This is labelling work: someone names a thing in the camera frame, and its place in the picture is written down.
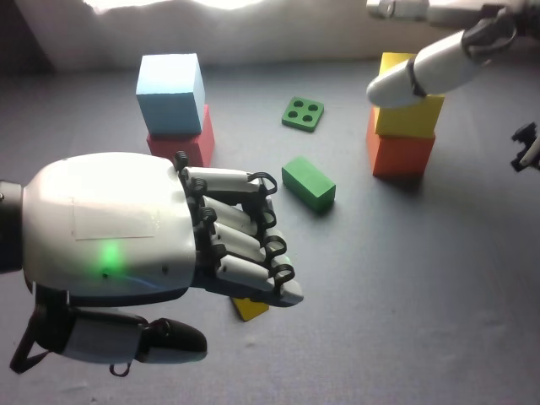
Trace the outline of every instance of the yellow block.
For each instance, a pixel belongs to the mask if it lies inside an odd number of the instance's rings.
[[[253,302],[249,298],[231,298],[233,300],[233,304],[236,307],[236,310],[238,311],[238,314],[240,315],[240,318],[244,322],[248,322],[251,319],[263,314],[264,312],[268,311],[270,308],[268,304],[264,304],[262,302]]]
[[[413,54],[382,54],[379,74],[407,61]],[[402,108],[375,108],[375,133],[382,137],[433,138],[444,95],[428,95],[422,102]]]

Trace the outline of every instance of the white backdrop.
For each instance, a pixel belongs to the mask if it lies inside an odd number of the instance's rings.
[[[359,59],[418,51],[446,32],[371,19],[365,0],[264,0],[222,10],[174,0],[103,14],[82,0],[16,0],[58,71],[135,68],[141,56],[202,63]]]

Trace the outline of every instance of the stack of yellow and orange blocks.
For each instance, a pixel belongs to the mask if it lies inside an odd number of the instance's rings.
[[[384,53],[379,74],[413,56]],[[366,142],[373,176],[424,174],[444,101],[444,95],[429,95],[416,105],[371,109]]]

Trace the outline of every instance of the white robotic hand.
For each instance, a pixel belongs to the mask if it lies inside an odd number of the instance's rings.
[[[506,51],[518,35],[540,38],[537,0],[368,0],[367,8],[379,19],[466,28],[425,47],[416,57],[375,78],[368,86],[367,96],[380,107],[411,105],[426,95],[460,87],[493,57]]]
[[[274,228],[276,190],[266,173],[192,168],[183,153],[174,165],[142,154],[78,156],[48,165],[25,188],[0,181],[0,235],[9,235],[0,239],[0,271],[23,268],[35,295],[12,370],[50,352],[111,365],[119,376],[134,359],[200,360],[207,342],[198,330],[112,309],[173,300],[189,287],[301,302]],[[34,343],[45,352],[29,357]]]

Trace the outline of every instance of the blue cube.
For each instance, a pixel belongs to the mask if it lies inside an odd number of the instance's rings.
[[[137,100],[151,135],[200,133],[204,86],[197,55],[144,56]]]

